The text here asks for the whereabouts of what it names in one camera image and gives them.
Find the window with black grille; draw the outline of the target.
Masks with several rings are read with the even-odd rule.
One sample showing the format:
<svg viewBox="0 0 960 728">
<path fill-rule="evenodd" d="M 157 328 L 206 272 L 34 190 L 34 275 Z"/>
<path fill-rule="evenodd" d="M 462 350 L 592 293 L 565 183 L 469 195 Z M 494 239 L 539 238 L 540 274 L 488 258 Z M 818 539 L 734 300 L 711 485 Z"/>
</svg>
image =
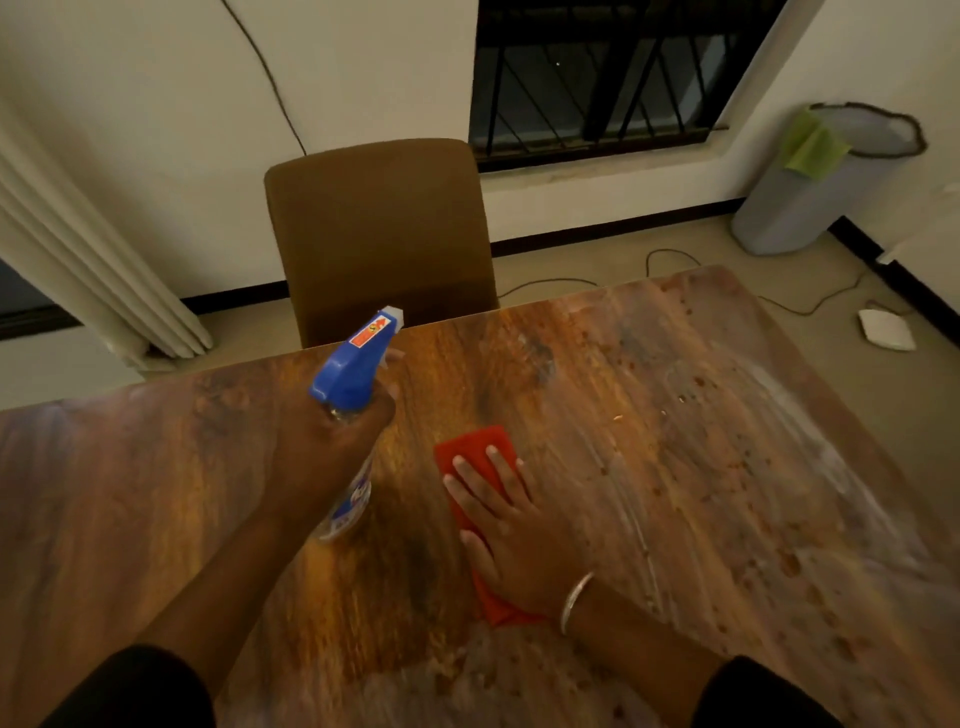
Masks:
<svg viewBox="0 0 960 728">
<path fill-rule="evenodd" d="M 705 143 L 787 2 L 479 0 L 479 171 Z"/>
</svg>

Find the red cleaning cloth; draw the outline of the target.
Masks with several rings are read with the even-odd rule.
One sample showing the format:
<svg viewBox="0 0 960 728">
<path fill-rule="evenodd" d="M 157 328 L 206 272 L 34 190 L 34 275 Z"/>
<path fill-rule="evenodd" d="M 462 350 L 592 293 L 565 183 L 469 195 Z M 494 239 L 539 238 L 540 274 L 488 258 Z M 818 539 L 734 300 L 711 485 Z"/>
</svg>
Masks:
<svg viewBox="0 0 960 728">
<path fill-rule="evenodd" d="M 484 427 L 464 433 L 452 440 L 437 443 L 433 450 L 434 461 L 442 476 L 458 478 L 459 474 L 453 461 L 458 456 L 462 457 L 494 491 L 510 503 L 511 499 L 499 477 L 498 470 L 488 457 L 487 450 L 490 447 L 497 449 L 513 472 L 517 471 L 516 451 L 507 431 L 501 425 Z M 544 617 L 526 613 L 500 598 L 473 566 L 470 568 L 470 574 L 482 616 L 490 627 L 537 625 L 545 622 Z"/>
</svg>

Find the person's right forearm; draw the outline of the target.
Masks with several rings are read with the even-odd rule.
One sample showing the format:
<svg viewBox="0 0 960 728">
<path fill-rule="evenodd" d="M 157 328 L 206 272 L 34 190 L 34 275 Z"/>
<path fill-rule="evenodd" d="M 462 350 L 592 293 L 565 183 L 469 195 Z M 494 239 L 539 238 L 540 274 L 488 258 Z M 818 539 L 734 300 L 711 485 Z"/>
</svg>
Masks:
<svg viewBox="0 0 960 728">
<path fill-rule="evenodd" d="M 669 728 L 690 728 L 704 688 L 726 658 L 593 577 L 567 637 L 629 685 Z"/>
</svg>

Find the black left sleeve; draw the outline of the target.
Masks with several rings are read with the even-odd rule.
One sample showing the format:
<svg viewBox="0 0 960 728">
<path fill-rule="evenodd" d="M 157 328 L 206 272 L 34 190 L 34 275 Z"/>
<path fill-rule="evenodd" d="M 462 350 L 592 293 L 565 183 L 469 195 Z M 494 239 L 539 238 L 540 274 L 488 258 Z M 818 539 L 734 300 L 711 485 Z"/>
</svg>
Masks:
<svg viewBox="0 0 960 728">
<path fill-rule="evenodd" d="M 210 692 L 182 658 L 135 644 L 102 661 L 38 728 L 217 728 Z"/>
</svg>

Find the brown upholstered chair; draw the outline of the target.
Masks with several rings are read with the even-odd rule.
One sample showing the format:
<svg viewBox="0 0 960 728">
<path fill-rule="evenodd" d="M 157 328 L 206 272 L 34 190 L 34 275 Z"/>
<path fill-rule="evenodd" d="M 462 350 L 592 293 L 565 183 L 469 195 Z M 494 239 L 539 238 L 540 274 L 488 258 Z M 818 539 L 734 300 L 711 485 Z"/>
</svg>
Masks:
<svg viewBox="0 0 960 728">
<path fill-rule="evenodd" d="M 308 154 L 264 179 L 305 349 L 347 339 L 384 307 L 407 327 L 499 307 L 473 148 L 414 138 Z"/>
</svg>

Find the white power adapter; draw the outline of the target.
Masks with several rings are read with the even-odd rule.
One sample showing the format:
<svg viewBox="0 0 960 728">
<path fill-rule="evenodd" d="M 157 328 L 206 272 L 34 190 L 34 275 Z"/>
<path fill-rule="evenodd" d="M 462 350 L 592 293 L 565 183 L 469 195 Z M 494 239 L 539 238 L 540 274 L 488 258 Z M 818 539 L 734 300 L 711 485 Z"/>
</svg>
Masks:
<svg viewBox="0 0 960 728">
<path fill-rule="evenodd" d="M 885 350 L 903 353 L 917 351 L 917 343 L 908 321 L 897 313 L 863 308 L 857 313 L 867 342 Z"/>
</svg>

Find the person's left forearm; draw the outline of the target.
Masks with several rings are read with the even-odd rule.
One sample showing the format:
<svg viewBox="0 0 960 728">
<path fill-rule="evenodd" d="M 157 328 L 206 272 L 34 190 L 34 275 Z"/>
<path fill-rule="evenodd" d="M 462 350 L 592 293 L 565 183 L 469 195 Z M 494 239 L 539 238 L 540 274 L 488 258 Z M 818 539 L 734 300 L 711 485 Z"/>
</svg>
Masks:
<svg viewBox="0 0 960 728">
<path fill-rule="evenodd" d="M 138 643 L 174 654 L 217 698 L 263 605 L 344 486 L 271 482 L 210 561 L 148 624 Z"/>
</svg>

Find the white curtain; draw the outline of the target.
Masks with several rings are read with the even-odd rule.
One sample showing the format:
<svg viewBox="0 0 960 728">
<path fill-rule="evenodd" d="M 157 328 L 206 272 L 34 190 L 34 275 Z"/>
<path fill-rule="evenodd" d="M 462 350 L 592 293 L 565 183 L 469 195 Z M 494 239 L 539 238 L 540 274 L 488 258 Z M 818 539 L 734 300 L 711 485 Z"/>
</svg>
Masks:
<svg viewBox="0 0 960 728">
<path fill-rule="evenodd" d="M 0 98 L 0 260 L 140 372 L 173 371 L 215 346 Z"/>
</svg>

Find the blue-topped spray bottle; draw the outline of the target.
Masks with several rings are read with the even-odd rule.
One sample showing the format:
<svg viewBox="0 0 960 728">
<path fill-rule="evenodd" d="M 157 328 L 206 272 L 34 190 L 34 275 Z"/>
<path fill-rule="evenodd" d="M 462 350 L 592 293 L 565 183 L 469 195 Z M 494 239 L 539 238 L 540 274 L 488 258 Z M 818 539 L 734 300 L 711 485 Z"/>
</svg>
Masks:
<svg viewBox="0 0 960 728">
<path fill-rule="evenodd" d="M 378 370 L 387 367 L 391 342 L 403 326 L 404 313 L 400 308 L 383 307 L 335 349 L 314 377 L 312 397 L 338 424 L 351 423 L 369 406 Z M 336 506 L 315 529 L 318 541 L 334 541 L 363 517 L 372 491 L 374 456 L 371 449 Z"/>
</svg>

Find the person's left hand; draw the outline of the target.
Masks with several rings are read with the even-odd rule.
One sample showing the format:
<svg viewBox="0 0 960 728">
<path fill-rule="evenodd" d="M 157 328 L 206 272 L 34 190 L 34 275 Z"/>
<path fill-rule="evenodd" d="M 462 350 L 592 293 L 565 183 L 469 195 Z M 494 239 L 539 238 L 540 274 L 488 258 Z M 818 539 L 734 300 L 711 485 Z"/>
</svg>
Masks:
<svg viewBox="0 0 960 728">
<path fill-rule="evenodd" d="M 358 416 L 340 424 L 310 394 L 293 394 L 280 411 L 257 514 L 290 531 L 313 530 L 339 502 L 375 444 L 359 440 Z"/>
</svg>

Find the black sleeve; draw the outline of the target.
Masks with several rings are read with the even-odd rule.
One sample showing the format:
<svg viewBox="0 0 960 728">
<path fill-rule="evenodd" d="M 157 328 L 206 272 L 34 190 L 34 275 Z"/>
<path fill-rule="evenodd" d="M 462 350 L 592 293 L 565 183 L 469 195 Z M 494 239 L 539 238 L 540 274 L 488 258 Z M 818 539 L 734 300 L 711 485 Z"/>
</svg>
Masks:
<svg viewBox="0 0 960 728">
<path fill-rule="evenodd" d="M 182 658 L 135 644 L 102 661 L 38 728 L 217 728 L 210 692 Z"/>
<path fill-rule="evenodd" d="M 845 728 L 797 685 L 745 656 L 707 682 L 690 728 Z"/>
</svg>

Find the black right sleeve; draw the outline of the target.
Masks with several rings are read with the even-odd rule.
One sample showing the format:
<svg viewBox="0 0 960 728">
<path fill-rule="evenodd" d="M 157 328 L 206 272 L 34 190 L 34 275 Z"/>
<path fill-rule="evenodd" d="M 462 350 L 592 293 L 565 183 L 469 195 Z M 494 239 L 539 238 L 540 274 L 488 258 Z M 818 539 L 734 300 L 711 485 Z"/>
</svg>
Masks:
<svg viewBox="0 0 960 728">
<path fill-rule="evenodd" d="M 797 685 L 745 656 L 707 682 L 690 728 L 845 728 Z"/>
</svg>

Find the green cloth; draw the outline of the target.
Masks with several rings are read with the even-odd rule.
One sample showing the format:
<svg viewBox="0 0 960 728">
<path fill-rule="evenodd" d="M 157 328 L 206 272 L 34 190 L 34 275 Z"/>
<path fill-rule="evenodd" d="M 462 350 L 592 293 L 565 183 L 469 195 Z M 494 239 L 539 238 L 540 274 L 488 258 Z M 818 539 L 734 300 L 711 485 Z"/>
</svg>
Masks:
<svg viewBox="0 0 960 728">
<path fill-rule="evenodd" d="M 815 109 L 799 111 L 782 136 L 776 155 L 779 167 L 820 182 L 844 163 L 853 147 Z"/>
</svg>

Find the grey waste bin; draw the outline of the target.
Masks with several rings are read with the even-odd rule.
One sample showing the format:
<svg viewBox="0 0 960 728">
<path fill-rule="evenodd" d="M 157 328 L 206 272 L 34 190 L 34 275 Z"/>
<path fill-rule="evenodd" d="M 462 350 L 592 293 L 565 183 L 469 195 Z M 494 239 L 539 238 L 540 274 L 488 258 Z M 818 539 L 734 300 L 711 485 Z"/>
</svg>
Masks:
<svg viewBox="0 0 960 728">
<path fill-rule="evenodd" d="M 842 135 L 851 151 L 830 176 L 814 181 L 777 164 L 777 154 L 730 222 L 747 253 L 778 256 L 820 237 L 895 169 L 929 148 L 919 119 L 870 103 L 812 103 L 803 109 Z"/>
</svg>

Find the person's right hand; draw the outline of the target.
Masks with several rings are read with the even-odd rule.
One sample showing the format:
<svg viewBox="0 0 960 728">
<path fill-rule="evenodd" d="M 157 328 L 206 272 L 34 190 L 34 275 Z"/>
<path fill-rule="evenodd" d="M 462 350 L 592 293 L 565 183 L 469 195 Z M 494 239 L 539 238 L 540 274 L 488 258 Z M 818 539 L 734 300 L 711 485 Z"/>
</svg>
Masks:
<svg viewBox="0 0 960 728">
<path fill-rule="evenodd" d="M 589 569 L 563 524 L 546 508 L 541 484 L 536 481 L 542 493 L 541 503 L 548 515 L 544 519 L 526 516 L 515 505 L 515 495 L 519 494 L 520 485 L 517 472 L 511 469 L 496 448 L 491 446 L 486 453 L 510 498 L 510 502 L 506 500 L 507 516 L 502 520 L 469 522 L 474 532 L 501 530 L 499 598 L 526 613 L 559 625 L 565 597 Z M 442 481 L 452 497 L 452 476 L 445 475 Z"/>
</svg>

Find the silver bangle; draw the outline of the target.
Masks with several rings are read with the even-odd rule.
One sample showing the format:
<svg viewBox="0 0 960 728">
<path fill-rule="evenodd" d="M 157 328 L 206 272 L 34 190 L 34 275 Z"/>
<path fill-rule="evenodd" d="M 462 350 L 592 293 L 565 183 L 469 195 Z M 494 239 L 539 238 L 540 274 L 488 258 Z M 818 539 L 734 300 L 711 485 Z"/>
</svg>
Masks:
<svg viewBox="0 0 960 728">
<path fill-rule="evenodd" d="M 563 636 L 568 635 L 571 614 L 579 601 L 585 588 L 587 588 L 594 579 L 594 572 L 590 571 L 584 574 L 572 588 L 570 588 L 562 603 L 559 613 L 558 628 Z"/>
</svg>

